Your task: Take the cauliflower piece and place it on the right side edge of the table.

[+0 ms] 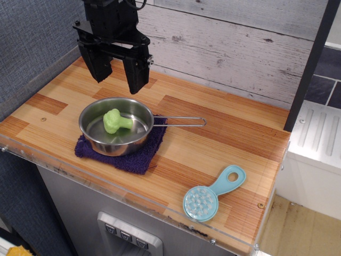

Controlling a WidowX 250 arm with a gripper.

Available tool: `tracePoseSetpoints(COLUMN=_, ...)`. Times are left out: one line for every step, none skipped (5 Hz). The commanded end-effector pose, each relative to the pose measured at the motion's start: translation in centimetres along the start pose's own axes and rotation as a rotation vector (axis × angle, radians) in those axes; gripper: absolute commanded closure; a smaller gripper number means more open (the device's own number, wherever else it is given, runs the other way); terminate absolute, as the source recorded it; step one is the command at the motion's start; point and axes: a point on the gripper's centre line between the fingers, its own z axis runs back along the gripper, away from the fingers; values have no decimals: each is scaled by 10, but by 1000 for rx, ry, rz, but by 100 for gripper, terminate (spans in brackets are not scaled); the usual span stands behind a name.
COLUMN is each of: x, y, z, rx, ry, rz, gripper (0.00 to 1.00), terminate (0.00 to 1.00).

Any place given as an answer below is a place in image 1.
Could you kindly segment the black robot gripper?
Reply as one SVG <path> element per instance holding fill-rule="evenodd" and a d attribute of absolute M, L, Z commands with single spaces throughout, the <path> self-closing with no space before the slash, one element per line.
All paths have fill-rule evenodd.
<path fill-rule="evenodd" d="M 149 83 L 149 38 L 137 29 L 138 11 L 146 1 L 137 6 L 136 1 L 83 1 L 85 21 L 76 20 L 73 28 L 78 32 L 80 53 L 98 82 L 111 73 L 112 57 L 123 59 L 125 74 L 131 94 Z"/>

